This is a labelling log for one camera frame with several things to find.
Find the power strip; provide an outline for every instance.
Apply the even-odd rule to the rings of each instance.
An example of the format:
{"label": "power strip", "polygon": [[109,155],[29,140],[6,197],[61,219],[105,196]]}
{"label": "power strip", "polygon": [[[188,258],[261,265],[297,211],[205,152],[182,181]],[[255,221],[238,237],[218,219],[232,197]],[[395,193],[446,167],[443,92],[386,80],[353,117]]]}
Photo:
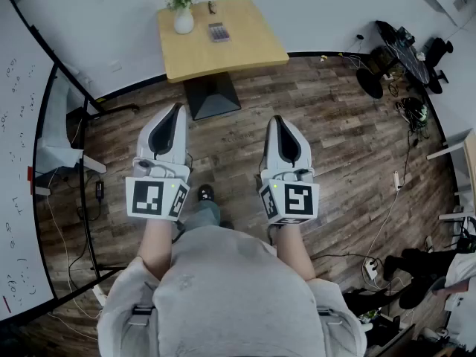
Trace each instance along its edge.
{"label": "power strip", "polygon": [[397,171],[393,172],[393,183],[395,184],[395,191],[398,192],[401,187],[400,187],[400,177]]}
{"label": "power strip", "polygon": [[377,277],[377,261],[368,260],[365,263],[365,271],[371,280],[374,280]]}

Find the table top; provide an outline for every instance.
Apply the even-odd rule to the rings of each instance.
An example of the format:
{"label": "table top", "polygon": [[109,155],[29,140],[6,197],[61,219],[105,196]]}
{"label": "table top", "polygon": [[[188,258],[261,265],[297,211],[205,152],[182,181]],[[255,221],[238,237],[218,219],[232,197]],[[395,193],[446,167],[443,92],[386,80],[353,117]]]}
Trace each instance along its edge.
{"label": "table top", "polygon": [[[158,12],[158,27],[165,71],[170,82],[268,65],[282,65],[289,56],[251,0],[215,1],[216,14],[208,2],[192,6],[195,21],[188,34],[173,28],[175,13]],[[213,42],[208,24],[222,22],[230,41]]]}
{"label": "table top", "polygon": [[388,47],[392,55],[421,83],[428,85],[430,74],[425,63],[419,61],[414,54],[413,48],[400,44],[396,36],[396,29],[387,22],[377,21],[377,28],[380,36]]}

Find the person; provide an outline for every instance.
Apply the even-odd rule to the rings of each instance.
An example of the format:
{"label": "person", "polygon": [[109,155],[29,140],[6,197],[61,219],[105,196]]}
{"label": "person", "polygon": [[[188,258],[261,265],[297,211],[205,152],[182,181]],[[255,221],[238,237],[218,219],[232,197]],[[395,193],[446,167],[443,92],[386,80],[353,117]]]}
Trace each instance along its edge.
{"label": "person", "polygon": [[148,219],[138,256],[114,282],[97,325],[115,356],[363,356],[366,338],[339,286],[317,279],[297,225],[277,249],[220,227],[209,185],[172,245]]}
{"label": "person", "polygon": [[402,257],[388,256],[384,264],[384,279],[391,280],[397,269],[410,273],[414,279],[400,298],[400,306],[410,309],[417,306],[432,284],[445,277],[444,286],[432,292],[447,300],[446,308],[452,311],[448,330],[452,338],[476,347],[476,253],[461,254],[456,250],[424,252],[415,248],[405,249]]}

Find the extension cord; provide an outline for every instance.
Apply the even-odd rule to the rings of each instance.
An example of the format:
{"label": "extension cord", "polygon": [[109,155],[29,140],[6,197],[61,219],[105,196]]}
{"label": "extension cord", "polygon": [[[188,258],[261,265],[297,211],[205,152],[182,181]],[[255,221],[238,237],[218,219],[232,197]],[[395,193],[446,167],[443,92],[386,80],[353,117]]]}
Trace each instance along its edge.
{"label": "extension cord", "polygon": [[104,293],[104,291],[99,287],[98,284],[92,288],[92,291],[94,292],[94,295],[96,296],[97,301],[99,301],[99,304],[104,307],[106,305],[106,299],[107,296]]}
{"label": "extension cord", "polygon": [[395,184],[395,191],[399,191],[401,186],[400,186],[400,177],[399,173],[397,171],[393,172],[393,183]]}
{"label": "extension cord", "polygon": [[368,260],[365,263],[365,271],[371,280],[377,277],[377,262],[375,260]]}

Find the wooden floor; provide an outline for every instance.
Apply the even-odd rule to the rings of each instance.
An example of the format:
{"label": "wooden floor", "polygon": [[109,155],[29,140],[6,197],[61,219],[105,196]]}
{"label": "wooden floor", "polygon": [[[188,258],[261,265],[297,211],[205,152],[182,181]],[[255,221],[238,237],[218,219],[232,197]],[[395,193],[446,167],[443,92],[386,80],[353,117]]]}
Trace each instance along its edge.
{"label": "wooden floor", "polygon": [[[239,71],[231,74],[242,110],[189,123],[189,151],[193,156],[193,187],[182,218],[196,204],[196,188],[210,183],[225,219],[238,231],[266,239],[266,216],[255,191],[254,175],[263,154],[266,124],[272,115],[290,120],[311,144],[315,182],[321,186],[318,219],[303,226],[303,238],[313,258],[316,273],[338,283],[341,289],[362,287],[361,257],[324,257],[325,254],[366,254],[395,199],[393,171],[403,177],[407,155],[408,126],[395,111],[394,103],[408,96],[404,79],[399,81],[400,96],[393,98],[384,85],[384,97],[373,100],[359,87],[355,67],[340,57],[320,62],[320,58],[291,58],[288,65]],[[147,121],[165,105],[186,103],[181,83],[157,83],[105,104],[112,108],[126,103],[141,107],[137,114],[119,112],[95,120],[86,130],[86,154],[107,166],[102,175],[106,198],[98,220],[91,222],[98,263],[122,266],[138,250],[144,221],[128,218],[124,178],[132,174],[132,159],[138,134]],[[427,161],[425,156],[441,145],[433,118],[428,124],[429,139],[411,147],[405,186],[400,191],[390,218],[370,255],[384,258],[404,248],[421,248],[431,234],[435,247],[449,244],[448,225],[437,220],[440,212],[454,206],[451,173],[445,157]],[[78,185],[74,171],[62,171],[72,187]],[[94,181],[88,185],[90,217],[97,214]],[[55,220],[62,229],[71,262],[83,250],[83,225],[76,208],[78,189],[54,179],[50,197]],[[58,296],[69,291],[64,245],[51,218],[46,201],[38,202],[42,247]],[[89,254],[76,262],[71,275],[76,284],[92,280]],[[405,273],[399,275],[409,282]],[[379,286],[385,282],[378,277]],[[109,290],[113,278],[102,287]],[[393,288],[399,289],[398,281]],[[81,295],[77,303],[92,317],[100,307],[92,294]],[[417,329],[443,324],[443,303],[427,297],[407,316],[398,304],[391,315],[401,315]],[[56,309],[75,330],[97,337],[97,320],[86,317],[73,302]],[[67,329],[47,315],[22,328],[40,350],[49,356],[98,356],[97,342]]]}

